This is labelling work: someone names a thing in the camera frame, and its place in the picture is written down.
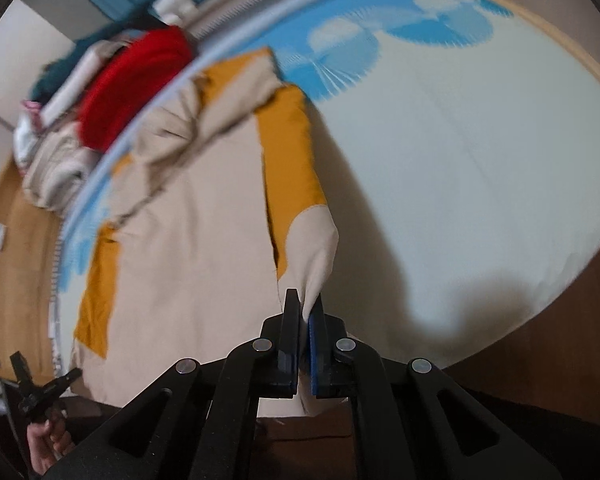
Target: yellow object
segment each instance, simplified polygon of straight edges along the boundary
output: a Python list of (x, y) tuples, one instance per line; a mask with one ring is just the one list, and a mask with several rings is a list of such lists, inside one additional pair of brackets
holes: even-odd
[[(270, 55), (265, 48), (209, 67), (198, 80), (201, 108), (213, 102), (250, 61), (263, 53)], [(314, 171), (310, 122), (302, 91), (293, 85), (279, 88), (255, 115), (262, 145), (269, 235), (280, 279), (287, 268), (285, 242), (293, 220), (313, 205), (326, 204), (326, 199)], [(115, 178), (130, 161), (129, 155), (121, 158), (112, 176)], [(107, 327), (116, 297), (119, 256), (115, 230), (105, 224), (98, 233), (74, 333), (79, 342), (102, 358), (107, 355)]]
[(80, 304), (74, 337), (102, 357), (107, 356), (107, 326), (116, 297), (120, 245), (115, 231), (104, 224), (98, 232), (87, 286)]

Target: mattress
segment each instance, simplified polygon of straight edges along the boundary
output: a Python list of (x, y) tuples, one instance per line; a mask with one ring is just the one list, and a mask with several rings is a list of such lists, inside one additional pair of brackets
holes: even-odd
[[(272, 48), (312, 102), (316, 169), (340, 232), (322, 297), (354, 336), (446, 367), (541, 312), (596, 253), (600, 67), (568, 38), (494, 0), (240, 1), (202, 12), (212, 26), (192, 26), (201, 55), (147, 109), (215, 60)], [(143, 113), (62, 230), (58, 371), (110, 170)]]

